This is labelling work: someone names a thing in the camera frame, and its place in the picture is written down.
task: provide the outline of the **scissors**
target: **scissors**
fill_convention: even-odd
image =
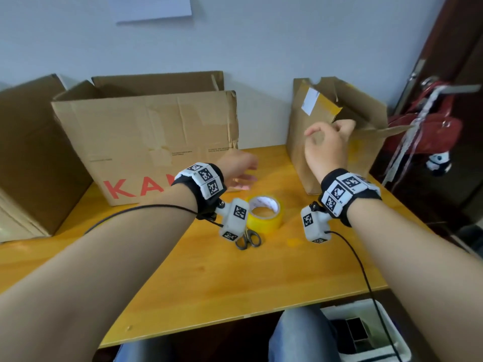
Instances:
[[[258,237],[257,242],[253,242],[252,237]],[[235,245],[240,250],[245,250],[248,248],[248,244],[251,244],[254,248],[258,248],[262,245],[262,238],[258,233],[253,230],[245,230],[245,233],[242,237],[240,237],[237,241],[235,241]]]

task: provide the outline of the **forearm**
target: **forearm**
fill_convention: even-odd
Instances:
[[[440,358],[479,360],[483,263],[379,200],[355,200],[348,218]]]
[[[182,184],[167,189],[157,203],[197,210],[194,195]],[[11,287],[0,297],[0,309],[9,310],[0,313],[0,360],[91,358],[194,219],[176,208],[124,213]]]

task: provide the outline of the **white basket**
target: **white basket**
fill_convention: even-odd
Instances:
[[[389,335],[394,342],[394,346],[399,352],[399,356],[401,357],[403,362],[409,362],[411,360],[411,351],[408,345],[394,326],[394,323],[390,319],[386,310],[384,310],[384,307],[378,301],[376,302],[379,310],[381,311],[381,315],[384,319],[387,330],[389,331]],[[380,335],[381,339],[385,338],[385,340],[387,340],[387,336],[385,336],[384,329],[381,325],[379,317],[377,316],[377,311],[374,307],[372,299],[356,301],[351,304],[345,304],[341,306],[324,307],[321,310],[329,320],[360,318],[369,327],[373,335]],[[341,360],[342,362],[362,362],[366,359],[375,360],[374,358],[377,358],[378,356],[394,354],[394,351],[389,344],[389,341],[387,341],[387,343],[388,345],[385,347],[369,350],[362,353],[340,353]],[[398,362],[396,356],[376,360],[380,362]]]

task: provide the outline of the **white label on box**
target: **white label on box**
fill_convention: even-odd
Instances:
[[[308,115],[311,115],[313,107],[315,107],[315,102],[319,97],[320,93],[312,88],[309,88],[307,91],[307,95],[305,95],[305,99],[302,104],[302,110],[306,112]]]

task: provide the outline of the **red lettering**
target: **red lettering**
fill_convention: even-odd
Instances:
[[[111,185],[111,183],[108,180],[105,180],[104,184],[114,199],[119,199],[119,196],[117,194],[122,194],[122,195],[125,195],[126,197],[135,197],[134,194],[125,192],[124,190],[121,189],[121,186],[124,184],[125,181],[126,179],[119,180],[114,187]]]
[[[147,191],[163,192],[164,190],[154,180],[152,180],[149,176],[145,176],[144,180],[142,181],[141,195],[146,195]]]
[[[166,174],[166,179],[168,180],[169,185],[174,182],[174,176],[172,176],[171,174]]]

